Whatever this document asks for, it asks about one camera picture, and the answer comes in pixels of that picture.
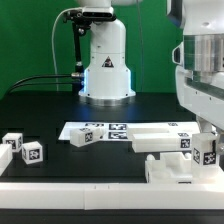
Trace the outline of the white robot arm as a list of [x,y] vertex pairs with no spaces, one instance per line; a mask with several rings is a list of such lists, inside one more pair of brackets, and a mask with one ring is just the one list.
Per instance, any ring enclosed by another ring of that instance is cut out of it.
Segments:
[[[126,29],[115,5],[134,0],[76,0],[78,18],[90,23],[90,65],[80,96],[119,102],[135,95],[125,64]],[[215,151],[224,154],[224,0],[167,0],[167,16],[183,29],[172,52],[180,105],[197,116],[201,131],[217,130]]]

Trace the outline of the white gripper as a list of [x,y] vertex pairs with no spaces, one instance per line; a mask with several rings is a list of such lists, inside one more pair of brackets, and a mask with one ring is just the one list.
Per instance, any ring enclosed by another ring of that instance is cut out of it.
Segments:
[[[224,100],[187,84],[188,72],[181,66],[176,67],[177,98],[182,107],[197,116],[201,133],[211,133],[212,125],[224,130]],[[219,154],[216,140],[212,140],[212,152]]]

